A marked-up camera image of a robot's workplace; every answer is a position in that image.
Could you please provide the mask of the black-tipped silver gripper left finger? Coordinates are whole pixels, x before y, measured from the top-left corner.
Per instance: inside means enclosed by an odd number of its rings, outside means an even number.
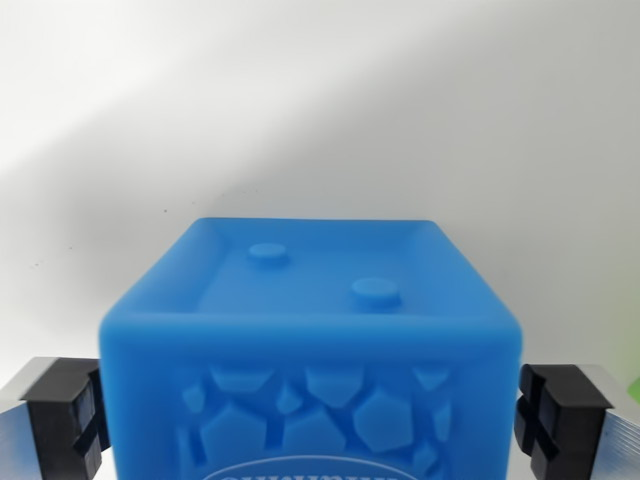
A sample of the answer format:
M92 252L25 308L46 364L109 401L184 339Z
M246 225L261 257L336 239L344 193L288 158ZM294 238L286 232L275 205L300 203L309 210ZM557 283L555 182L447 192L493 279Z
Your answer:
M3 479L92 479L107 449L97 359L34 357L1 389Z

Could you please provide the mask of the black-tipped silver gripper right finger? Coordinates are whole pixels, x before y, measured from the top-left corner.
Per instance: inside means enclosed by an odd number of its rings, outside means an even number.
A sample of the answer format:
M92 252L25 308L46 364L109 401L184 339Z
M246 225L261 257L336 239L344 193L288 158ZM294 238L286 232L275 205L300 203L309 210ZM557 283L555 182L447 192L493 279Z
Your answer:
M597 365L525 364L514 435L537 479L637 479L639 383Z

